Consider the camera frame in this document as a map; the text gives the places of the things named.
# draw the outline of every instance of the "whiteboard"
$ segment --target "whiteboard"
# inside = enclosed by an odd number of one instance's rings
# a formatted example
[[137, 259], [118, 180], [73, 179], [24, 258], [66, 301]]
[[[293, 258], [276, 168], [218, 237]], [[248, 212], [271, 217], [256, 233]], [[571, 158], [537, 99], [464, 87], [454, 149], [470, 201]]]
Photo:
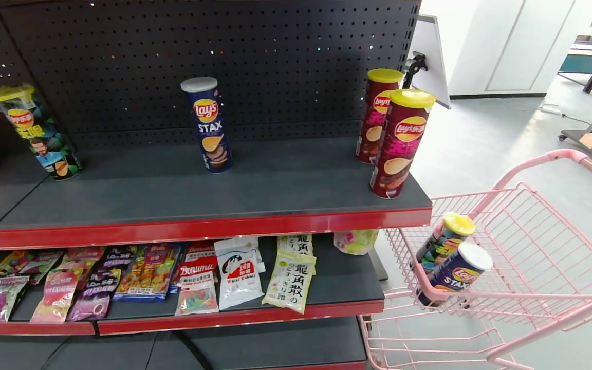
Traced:
[[422, 69], [413, 76], [413, 87], [430, 92], [435, 95], [437, 103], [451, 109], [437, 17], [420, 14], [415, 24], [409, 58], [413, 58], [413, 51], [425, 54], [428, 69]]

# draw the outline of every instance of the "wire basket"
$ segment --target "wire basket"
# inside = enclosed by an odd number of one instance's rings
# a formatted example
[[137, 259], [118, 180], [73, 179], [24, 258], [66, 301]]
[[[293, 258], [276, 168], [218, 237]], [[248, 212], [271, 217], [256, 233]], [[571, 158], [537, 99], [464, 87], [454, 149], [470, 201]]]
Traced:
[[476, 231], [468, 240], [490, 253], [494, 267], [462, 292], [435, 289], [414, 258], [432, 227], [389, 229], [413, 295], [421, 287], [427, 297], [446, 300], [439, 311], [535, 327], [592, 302], [592, 243], [525, 183], [435, 198], [432, 225], [449, 211], [473, 218]]

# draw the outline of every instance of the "lay's chip can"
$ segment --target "lay's chip can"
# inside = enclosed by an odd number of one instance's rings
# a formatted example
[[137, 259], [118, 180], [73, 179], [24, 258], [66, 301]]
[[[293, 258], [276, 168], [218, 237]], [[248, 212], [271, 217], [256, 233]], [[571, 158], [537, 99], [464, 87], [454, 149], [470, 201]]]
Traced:
[[[493, 259], [484, 248], [470, 242], [462, 242], [454, 253], [435, 267], [428, 281], [435, 289], [460, 292], [492, 268]], [[417, 288], [417, 299], [429, 307], [439, 307], [446, 302], [430, 300], [421, 288]]]
[[218, 101], [218, 81], [213, 77], [195, 77], [179, 86], [191, 104], [202, 159], [211, 173], [223, 173], [232, 168], [232, 152], [223, 128], [223, 116]]

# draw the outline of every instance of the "red shelf edge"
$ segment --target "red shelf edge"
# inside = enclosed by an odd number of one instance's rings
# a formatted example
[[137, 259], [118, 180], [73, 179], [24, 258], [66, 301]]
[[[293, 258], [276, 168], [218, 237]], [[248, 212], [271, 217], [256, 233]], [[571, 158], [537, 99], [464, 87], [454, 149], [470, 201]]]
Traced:
[[345, 304], [311, 305], [305, 314], [287, 308], [252, 309], [246, 311], [219, 312], [210, 314], [190, 314], [189, 316], [169, 316], [154, 319], [117, 319], [97, 321], [100, 335], [134, 334], [165, 330], [185, 330], [212, 326], [232, 326], [246, 323], [272, 323], [339, 316], [368, 315], [381, 313], [385, 300], [349, 302]]
[[366, 370], [367, 362], [326, 363], [322, 365], [272, 367], [264, 370]]
[[95, 335], [90, 322], [32, 324], [8, 321], [0, 323], [0, 335]]
[[43, 229], [0, 229], [0, 250], [70, 248], [115, 244], [194, 241], [428, 225], [432, 208], [164, 221]]

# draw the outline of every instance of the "red lay's can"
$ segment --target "red lay's can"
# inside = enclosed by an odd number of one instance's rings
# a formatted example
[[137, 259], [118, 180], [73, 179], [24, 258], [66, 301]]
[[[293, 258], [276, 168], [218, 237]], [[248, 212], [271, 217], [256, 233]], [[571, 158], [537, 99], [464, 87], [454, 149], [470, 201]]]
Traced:
[[390, 105], [390, 94], [401, 86], [403, 73], [387, 68], [372, 69], [367, 73], [366, 105], [355, 155], [360, 162], [371, 163], [378, 154], [385, 113]]
[[434, 103], [435, 96], [425, 91], [398, 89], [390, 94], [378, 157], [369, 181], [377, 196], [393, 199], [401, 194]]

